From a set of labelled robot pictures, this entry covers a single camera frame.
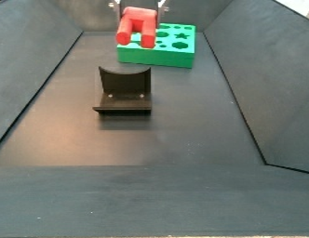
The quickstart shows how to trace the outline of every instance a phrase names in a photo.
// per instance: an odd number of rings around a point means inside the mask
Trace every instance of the shape sorter hole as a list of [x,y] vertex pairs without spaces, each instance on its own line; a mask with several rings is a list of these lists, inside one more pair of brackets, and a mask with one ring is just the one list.
[[187,48],[189,45],[183,43],[183,42],[175,42],[172,43],[172,47],[173,48],[177,48],[177,49],[183,49],[183,48]]
[[169,29],[169,26],[160,25],[160,26],[159,26],[159,29]]
[[169,34],[164,32],[157,32],[156,37],[167,37]]

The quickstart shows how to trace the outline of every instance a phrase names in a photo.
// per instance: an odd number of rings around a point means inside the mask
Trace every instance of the gray wall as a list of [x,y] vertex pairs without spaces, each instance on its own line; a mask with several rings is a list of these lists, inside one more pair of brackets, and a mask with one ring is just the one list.
[[[53,0],[65,14],[88,32],[112,32],[116,30],[116,15],[108,7],[109,0]],[[203,32],[231,0],[171,0],[171,11],[161,21],[169,23],[188,23]],[[125,0],[125,6],[155,8],[155,0]]]
[[265,162],[309,171],[309,19],[233,0],[204,34]]
[[49,0],[0,4],[0,138],[80,33]]

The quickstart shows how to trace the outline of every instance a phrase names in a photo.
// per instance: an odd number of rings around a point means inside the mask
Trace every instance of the red block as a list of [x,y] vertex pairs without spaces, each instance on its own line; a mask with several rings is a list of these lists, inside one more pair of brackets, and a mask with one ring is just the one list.
[[120,18],[116,40],[120,45],[128,45],[131,34],[140,33],[140,46],[155,47],[156,11],[125,7]]

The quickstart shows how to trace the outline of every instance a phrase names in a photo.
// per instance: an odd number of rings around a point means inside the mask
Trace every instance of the white surface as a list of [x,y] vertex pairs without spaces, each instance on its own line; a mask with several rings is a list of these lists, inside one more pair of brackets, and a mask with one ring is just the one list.
[[301,16],[307,16],[309,14],[309,0],[276,0],[281,4],[284,4],[293,11],[300,13]]

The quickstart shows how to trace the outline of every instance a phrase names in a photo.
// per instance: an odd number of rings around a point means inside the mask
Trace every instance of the green shape sorter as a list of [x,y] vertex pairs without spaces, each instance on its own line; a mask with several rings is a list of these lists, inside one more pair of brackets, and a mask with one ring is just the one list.
[[195,50],[195,26],[160,23],[155,47],[139,45],[140,33],[133,33],[127,46],[117,45],[117,61],[191,68]]

